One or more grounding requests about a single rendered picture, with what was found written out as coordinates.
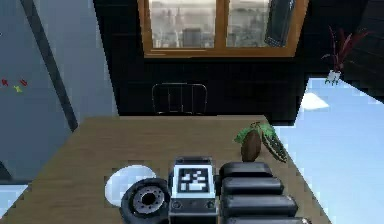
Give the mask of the grey refrigerator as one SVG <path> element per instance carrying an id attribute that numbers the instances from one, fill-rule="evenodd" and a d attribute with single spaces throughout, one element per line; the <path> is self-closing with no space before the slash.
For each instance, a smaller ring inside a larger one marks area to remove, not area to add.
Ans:
<path id="1" fill-rule="evenodd" d="M 93 0 L 0 0 L 0 164 L 14 179 L 116 112 Z"/>

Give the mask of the wooden dining table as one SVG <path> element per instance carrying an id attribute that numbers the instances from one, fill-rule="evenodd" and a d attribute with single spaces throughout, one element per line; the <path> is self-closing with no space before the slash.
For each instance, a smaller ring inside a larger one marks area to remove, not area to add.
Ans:
<path id="1" fill-rule="evenodd" d="M 0 224 L 123 224 L 105 199 L 109 177 L 142 164 L 167 178 L 178 156 L 239 161 L 234 137 L 263 115 L 132 116 L 86 119 L 38 173 Z"/>

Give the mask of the green plant in brown pot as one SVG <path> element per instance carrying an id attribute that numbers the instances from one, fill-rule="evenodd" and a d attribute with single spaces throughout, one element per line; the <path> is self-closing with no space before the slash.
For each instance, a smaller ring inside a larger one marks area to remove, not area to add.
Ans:
<path id="1" fill-rule="evenodd" d="M 278 161 L 286 163 L 287 153 L 273 126 L 269 123 L 253 122 L 240 130 L 234 141 L 241 145 L 243 162 L 254 162 L 262 146 Z"/>

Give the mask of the black metal chair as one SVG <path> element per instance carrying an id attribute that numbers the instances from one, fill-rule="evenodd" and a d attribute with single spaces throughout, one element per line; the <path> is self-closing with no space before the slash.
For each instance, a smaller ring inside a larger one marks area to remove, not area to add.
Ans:
<path id="1" fill-rule="evenodd" d="M 208 91 L 204 84 L 160 83 L 152 86 L 152 107 L 161 115 L 203 115 Z"/>

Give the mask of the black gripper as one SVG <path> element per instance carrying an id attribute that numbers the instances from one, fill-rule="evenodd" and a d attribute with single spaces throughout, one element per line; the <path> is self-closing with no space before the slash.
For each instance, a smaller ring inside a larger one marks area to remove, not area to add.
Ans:
<path id="1" fill-rule="evenodd" d="M 167 181 L 146 178 L 125 192 L 120 214 L 124 224 L 168 224 L 169 202 Z"/>

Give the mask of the wooden framed window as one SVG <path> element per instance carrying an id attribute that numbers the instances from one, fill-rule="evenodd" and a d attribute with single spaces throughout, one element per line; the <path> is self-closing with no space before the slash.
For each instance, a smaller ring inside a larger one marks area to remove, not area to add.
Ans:
<path id="1" fill-rule="evenodd" d="M 203 48 L 154 48 L 150 21 L 149 0 L 137 0 L 140 19 L 142 49 L 145 58 L 277 58 L 294 57 L 302 32 L 310 0 L 295 0 L 287 42 L 284 47 L 227 48 L 226 37 L 229 0 L 216 0 L 214 47 Z"/>

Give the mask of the white round plate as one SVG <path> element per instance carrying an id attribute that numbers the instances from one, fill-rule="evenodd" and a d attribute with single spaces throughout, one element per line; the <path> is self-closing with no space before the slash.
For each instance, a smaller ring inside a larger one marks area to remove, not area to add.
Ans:
<path id="1" fill-rule="evenodd" d="M 155 177 L 155 172 L 144 165 L 123 167 L 108 178 L 104 187 L 104 196 L 111 205 L 120 207 L 123 195 L 133 184 L 146 178 Z"/>

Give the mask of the red plant in white pot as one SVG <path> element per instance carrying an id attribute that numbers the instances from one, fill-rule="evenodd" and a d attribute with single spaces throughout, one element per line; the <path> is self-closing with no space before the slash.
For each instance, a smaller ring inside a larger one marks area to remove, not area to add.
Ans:
<path id="1" fill-rule="evenodd" d="M 331 58 L 332 68 L 329 70 L 324 83 L 337 85 L 344 69 L 346 57 L 359 41 L 370 34 L 370 31 L 360 29 L 345 35 L 343 28 L 340 28 L 338 32 L 335 32 L 331 26 L 329 26 L 328 29 L 330 32 L 332 52 L 323 55 L 322 59 Z"/>

